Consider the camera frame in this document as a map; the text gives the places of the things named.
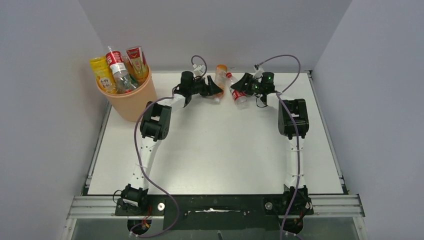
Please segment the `red-yellow label bottle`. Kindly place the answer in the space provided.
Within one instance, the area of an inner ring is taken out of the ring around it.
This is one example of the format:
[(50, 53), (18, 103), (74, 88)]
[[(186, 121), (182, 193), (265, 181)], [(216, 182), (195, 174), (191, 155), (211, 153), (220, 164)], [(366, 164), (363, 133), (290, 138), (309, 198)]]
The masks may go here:
[(139, 83), (143, 83), (149, 75), (149, 68), (142, 47), (134, 46), (127, 48), (126, 54), (132, 64), (135, 78)]

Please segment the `orange drink bottle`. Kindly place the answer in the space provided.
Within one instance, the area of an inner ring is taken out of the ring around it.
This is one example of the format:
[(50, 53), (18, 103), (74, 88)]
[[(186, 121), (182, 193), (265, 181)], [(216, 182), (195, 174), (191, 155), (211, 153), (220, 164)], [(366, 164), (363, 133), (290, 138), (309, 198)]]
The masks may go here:
[(225, 93), (225, 85), (227, 80), (228, 67), (224, 64), (219, 64), (215, 68), (214, 83), (220, 88), (221, 92), (217, 93), (213, 97), (213, 102), (219, 104)]

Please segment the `aluminium frame rail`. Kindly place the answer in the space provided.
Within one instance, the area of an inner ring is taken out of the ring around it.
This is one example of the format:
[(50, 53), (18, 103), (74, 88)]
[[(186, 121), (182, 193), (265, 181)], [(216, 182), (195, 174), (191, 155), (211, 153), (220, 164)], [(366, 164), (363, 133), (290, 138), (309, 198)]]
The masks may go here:
[[(358, 238), (369, 238), (359, 194), (311, 194), (310, 198), (314, 209), (311, 218), (352, 218)], [(110, 195), (75, 196), (66, 217), (66, 226), (72, 229), (77, 219), (141, 220), (143, 217), (116, 215), (116, 204)]]

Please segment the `red-label bottle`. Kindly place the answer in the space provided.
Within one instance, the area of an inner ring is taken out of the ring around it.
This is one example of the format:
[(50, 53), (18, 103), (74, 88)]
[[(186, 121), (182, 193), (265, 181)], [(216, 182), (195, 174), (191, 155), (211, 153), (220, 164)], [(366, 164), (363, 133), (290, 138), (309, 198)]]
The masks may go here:
[(134, 79), (126, 67), (120, 51), (116, 50), (112, 46), (108, 46), (105, 59), (111, 69), (118, 94), (129, 93), (139, 87), (138, 82)]

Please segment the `red-blue label bottle red cap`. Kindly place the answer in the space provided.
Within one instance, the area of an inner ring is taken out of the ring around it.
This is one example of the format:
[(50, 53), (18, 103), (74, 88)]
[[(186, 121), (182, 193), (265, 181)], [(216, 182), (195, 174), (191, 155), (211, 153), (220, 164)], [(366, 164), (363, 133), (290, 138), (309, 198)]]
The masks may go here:
[(231, 72), (226, 73), (227, 85), (230, 91), (231, 97), (234, 101), (235, 106), (238, 110), (243, 110), (248, 107), (248, 98), (247, 96), (240, 91), (237, 91), (232, 88), (233, 84), (235, 84), (238, 80), (232, 75)]

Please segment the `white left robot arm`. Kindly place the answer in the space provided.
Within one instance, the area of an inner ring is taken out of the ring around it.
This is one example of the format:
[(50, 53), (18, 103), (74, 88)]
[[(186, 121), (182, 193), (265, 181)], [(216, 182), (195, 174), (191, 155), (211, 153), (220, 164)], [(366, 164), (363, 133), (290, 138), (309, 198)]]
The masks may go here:
[(195, 76), (192, 71), (183, 71), (180, 83), (172, 89), (171, 96), (161, 97), (146, 104), (133, 131), (138, 163), (127, 186), (121, 191), (120, 198), (124, 204), (144, 209), (148, 204), (150, 186), (171, 197), (168, 191), (153, 182), (150, 172), (158, 148), (170, 131), (172, 113), (185, 108), (193, 95), (209, 97), (222, 92), (210, 75)]

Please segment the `yellow-label bottle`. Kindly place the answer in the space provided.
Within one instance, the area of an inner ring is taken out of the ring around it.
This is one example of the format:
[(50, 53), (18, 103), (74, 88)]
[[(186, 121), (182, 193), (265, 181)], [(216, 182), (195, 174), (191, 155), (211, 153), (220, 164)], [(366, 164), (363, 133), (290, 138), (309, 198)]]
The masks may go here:
[(106, 93), (116, 94), (117, 88), (112, 71), (106, 61), (106, 57), (96, 57), (89, 60), (94, 73), (97, 86)]

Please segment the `orange plastic bin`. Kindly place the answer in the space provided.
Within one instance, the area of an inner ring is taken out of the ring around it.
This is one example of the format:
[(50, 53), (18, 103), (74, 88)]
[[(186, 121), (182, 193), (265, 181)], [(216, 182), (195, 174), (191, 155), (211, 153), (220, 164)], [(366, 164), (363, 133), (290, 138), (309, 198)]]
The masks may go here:
[(129, 93), (111, 94), (102, 90), (97, 84), (97, 89), (102, 93), (117, 113), (126, 121), (136, 122), (145, 110), (148, 102), (158, 100), (157, 92), (152, 79), (152, 70), (149, 65), (148, 76), (142, 86)]

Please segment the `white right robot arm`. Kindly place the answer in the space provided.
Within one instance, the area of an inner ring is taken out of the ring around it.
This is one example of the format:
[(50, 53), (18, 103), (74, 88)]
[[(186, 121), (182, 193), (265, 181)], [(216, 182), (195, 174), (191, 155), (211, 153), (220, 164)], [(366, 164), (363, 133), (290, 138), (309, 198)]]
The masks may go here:
[(306, 101), (284, 97), (276, 90), (272, 72), (245, 73), (240, 80), (230, 74), (227, 77), (233, 96), (255, 96), (264, 106), (278, 111), (278, 131), (286, 141), (286, 173), (281, 203), (275, 203), (273, 209), (290, 215), (305, 214), (312, 208), (303, 167), (304, 142), (310, 127)]

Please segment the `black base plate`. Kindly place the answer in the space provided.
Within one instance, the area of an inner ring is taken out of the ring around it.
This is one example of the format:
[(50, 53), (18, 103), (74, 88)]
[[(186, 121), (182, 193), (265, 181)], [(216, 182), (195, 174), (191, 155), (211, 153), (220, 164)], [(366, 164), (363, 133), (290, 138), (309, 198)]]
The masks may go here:
[(314, 214), (312, 200), (303, 193), (239, 195), (149, 195), (142, 207), (114, 198), (115, 215), (128, 217), (137, 234), (158, 227), (172, 231), (279, 229), (298, 233), (304, 218)]

